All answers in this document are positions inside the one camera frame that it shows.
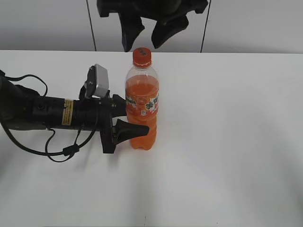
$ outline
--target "bottle label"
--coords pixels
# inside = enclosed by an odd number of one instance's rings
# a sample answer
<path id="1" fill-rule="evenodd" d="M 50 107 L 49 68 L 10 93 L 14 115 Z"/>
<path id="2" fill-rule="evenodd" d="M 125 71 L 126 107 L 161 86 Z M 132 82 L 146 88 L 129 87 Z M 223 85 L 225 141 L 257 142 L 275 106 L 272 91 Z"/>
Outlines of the bottle label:
<path id="1" fill-rule="evenodd" d="M 133 96 L 126 92 L 126 110 L 134 115 L 148 117 L 158 112 L 159 90 L 150 96 Z"/>

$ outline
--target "orange soda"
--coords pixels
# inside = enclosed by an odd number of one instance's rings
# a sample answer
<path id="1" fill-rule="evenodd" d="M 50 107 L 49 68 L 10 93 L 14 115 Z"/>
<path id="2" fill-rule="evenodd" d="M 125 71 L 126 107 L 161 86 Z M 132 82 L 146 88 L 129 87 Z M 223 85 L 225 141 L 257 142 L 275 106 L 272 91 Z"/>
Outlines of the orange soda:
<path id="1" fill-rule="evenodd" d="M 157 112 L 159 104 L 159 79 L 151 67 L 152 53 L 148 48 L 137 48 L 133 52 L 134 67 L 126 77 L 126 112 L 128 122 L 147 125 L 148 135 L 130 140 L 134 149 L 152 148 L 157 137 Z"/>

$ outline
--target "yellow label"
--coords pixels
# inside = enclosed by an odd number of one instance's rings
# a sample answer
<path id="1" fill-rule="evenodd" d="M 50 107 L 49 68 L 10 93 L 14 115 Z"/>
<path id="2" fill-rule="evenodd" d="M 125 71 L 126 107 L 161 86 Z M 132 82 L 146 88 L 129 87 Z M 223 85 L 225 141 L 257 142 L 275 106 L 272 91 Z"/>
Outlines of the yellow label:
<path id="1" fill-rule="evenodd" d="M 73 109 L 74 109 L 74 100 L 65 99 L 63 116 L 62 116 L 62 125 L 71 125 Z"/>

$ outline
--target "orange liquid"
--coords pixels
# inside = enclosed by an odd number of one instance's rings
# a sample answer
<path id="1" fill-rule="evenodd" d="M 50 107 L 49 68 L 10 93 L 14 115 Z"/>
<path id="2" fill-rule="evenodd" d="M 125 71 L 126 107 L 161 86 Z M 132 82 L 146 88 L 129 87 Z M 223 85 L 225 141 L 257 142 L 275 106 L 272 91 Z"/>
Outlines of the orange liquid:
<path id="1" fill-rule="evenodd" d="M 150 128 L 147 136 L 130 140 L 134 149 L 149 150 L 156 141 L 158 102 L 153 105 L 153 109 L 146 110 L 145 107 L 150 100 L 157 97 L 158 91 L 159 82 L 152 76 L 137 75 L 126 81 L 126 96 L 131 97 L 136 102 L 135 105 L 126 105 L 128 122 L 147 125 Z"/>

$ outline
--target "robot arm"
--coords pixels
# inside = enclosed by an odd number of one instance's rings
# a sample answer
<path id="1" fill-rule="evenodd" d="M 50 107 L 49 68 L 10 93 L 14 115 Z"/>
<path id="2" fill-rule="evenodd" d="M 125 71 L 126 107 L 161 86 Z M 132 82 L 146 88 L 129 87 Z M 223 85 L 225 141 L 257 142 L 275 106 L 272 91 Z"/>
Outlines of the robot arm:
<path id="1" fill-rule="evenodd" d="M 113 154 L 116 145 L 131 138 L 145 136 L 147 126 L 134 125 L 112 119 L 126 116 L 125 100 L 118 95 L 109 96 L 107 70 L 99 65 L 90 67 L 87 80 L 80 91 L 79 100 L 40 96 L 36 91 L 14 85 L 0 70 L 0 123 L 8 137 L 19 148 L 42 156 L 65 155 L 72 157 L 87 144 L 95 131 L 100 132 L 103 153 Z M 76 143 L 62 152 L 34 151 L 21 145 L 9 130 L 67 129 L 91 131 L 84 143 Z"/>
<path id="2" fill-rule="evenodd" d="M 156 20 L 151 36 L 155 48 L 188 26 L 186 14 L 203 13 L 207 0 L 97 0 L 100 17 L 118 13 L 122 29 L 122 44 L 125 52 L 131 50 L 134 41 L 145 27 L 142 17 Z"/>

